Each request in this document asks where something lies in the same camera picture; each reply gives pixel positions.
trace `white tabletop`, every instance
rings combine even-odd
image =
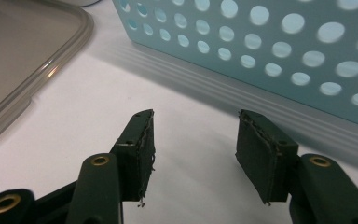
[[[0,135],[0,192],[40,198],[75,181],[83,160],[153,108],[156,171],[145,207],[124,203],[126,223],[291,223],[288,203],[264,205],[235,158],[243,105],[228,93],[271,94],[132,43],[109,0],[84,9],[89,43]],[[358,168],[338,162],[358,185]]]

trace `light blue plastic basket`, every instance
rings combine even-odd
[[[114,0],[129,38],[358,123],[358,0]]]

